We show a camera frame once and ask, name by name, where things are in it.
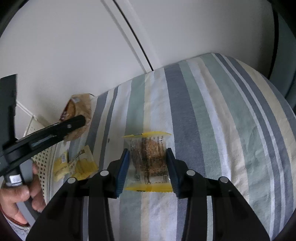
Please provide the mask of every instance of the snack packet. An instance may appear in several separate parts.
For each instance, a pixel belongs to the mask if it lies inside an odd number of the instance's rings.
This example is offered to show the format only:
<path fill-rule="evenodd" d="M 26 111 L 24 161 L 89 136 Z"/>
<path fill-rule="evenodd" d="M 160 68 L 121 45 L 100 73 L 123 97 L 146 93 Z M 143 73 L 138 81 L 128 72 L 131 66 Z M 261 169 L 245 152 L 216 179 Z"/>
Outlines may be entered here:
<path fill-rule="evenodd" d="M 165 137 L 169 135 L 171 134 L 153 131 L 124 136 L 131 153 L 125 190 L 173 191 L 165 159 Z"/>
<path fill-rule="evenodd" d="M 58 182 L 61 178 L 63 178 L 68 173 L 69 173 L 68 152 L 65 151 L 54 162 L 54 167 L 53 167 L 54 181 Z"/>
<path fill-rule="evenodd" d="M 78 181 L 88 178 L 98 169 L 88 145 L 83 147 L 69 162 L 70 175 L 77 178 Z"/>
<path fill-rule="evenodd" d="M 60 121 L 68 120 L 72 117 L 83 115 L 85 117 L 85 126 L 74 130 L 65 137 L 65 141 L 71 141 L 80 137 L 88 128 L 91 122 L 91 94 L 78 94 L 72 95 L 68 101 L 61 117 Z"/>

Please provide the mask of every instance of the sleeve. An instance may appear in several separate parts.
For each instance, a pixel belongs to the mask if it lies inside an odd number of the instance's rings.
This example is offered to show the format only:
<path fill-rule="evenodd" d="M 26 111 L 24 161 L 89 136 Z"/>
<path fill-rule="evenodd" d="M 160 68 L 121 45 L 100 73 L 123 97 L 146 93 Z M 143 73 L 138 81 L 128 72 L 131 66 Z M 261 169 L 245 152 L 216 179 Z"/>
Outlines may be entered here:
<path fill-rule="evenodd" d="M 4 217 L 6 218 L 7 222 L 11 226 L 11 228 L 15 231 L 15 233 L 21 238 L 21 240 L 25 241 L 26 237 L 31 229 L 31 227 L 23 227 L 20 226 L 12 221 L 10 221 L 5 215 Z"/>

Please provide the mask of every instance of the hand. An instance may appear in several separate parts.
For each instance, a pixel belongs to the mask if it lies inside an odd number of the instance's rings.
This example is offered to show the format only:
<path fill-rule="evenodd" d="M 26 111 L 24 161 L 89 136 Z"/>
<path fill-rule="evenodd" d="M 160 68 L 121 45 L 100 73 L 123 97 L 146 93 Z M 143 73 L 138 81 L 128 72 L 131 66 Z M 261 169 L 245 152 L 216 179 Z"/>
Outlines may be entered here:
<path fill-rule="evenodd" d="M 38 178 L 38 167 L 33 164 L 33 181 L 27 186 L 18 187 L 2 187 L 0 189 L 0 204 L 6 216 L 14 219 L 21 224 L 27 224 L 27 220 L 18 210 L 17 202 L 24 202 L 31 196 L 33 198 L 32 208 L 38 212 L 42 212 L 45 208 L 45 201 L 41 184 Z"/>

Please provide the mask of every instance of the striped blanket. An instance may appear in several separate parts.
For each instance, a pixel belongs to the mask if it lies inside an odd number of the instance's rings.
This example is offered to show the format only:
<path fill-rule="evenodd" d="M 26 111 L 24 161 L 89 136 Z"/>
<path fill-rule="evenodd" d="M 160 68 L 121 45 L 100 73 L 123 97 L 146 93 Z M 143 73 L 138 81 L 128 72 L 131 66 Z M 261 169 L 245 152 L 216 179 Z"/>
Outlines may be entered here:
<path fill-rule="evenodd" d="M 122 136 L 165 131 L 172 134 L 167 147 L 189 168 L 232 181 L 271 238 L 293 213 L 296 119 L 283 96 L 248 65 L 204 54 L 133 78 L 94 98 L 92 108 L 89 130 L 71 142 L 70 158 L 89 145 L 102 170 L 120 158 Z M 123 191 L 109 204 L 115 240 L 181 239 L 186 200 L 174 193 Z"/>

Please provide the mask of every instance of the yellow wrapper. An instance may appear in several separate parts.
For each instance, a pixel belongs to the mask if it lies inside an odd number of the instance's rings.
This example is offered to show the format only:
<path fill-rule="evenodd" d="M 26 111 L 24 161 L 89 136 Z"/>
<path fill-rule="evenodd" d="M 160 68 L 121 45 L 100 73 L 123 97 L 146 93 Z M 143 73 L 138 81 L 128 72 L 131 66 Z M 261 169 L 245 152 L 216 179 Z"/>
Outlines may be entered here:
<path fill-rule="evenodd" d="M 83 147 L 69 162 L 69 169 L 71 176 L 77 180 L 86 179 L 99 169 L 88 145 Z"/>
<path fill-rule="evenodd" d="M 166 141 L 171 134 L 152 131 L 124 136 L 130 150 L 125 190 L 172 192 L 166 166 Z"/>
<path fill-rule="evenodd" d="M 59 181 L 61 178 L 63 178 L 69 172 L 70 171 L 69 171 L 69 167 L 68 167 L 68 152 L 65 151 L 54 162 L 54 167 L 53 167 L 54 181 L 55 182 Z"/>

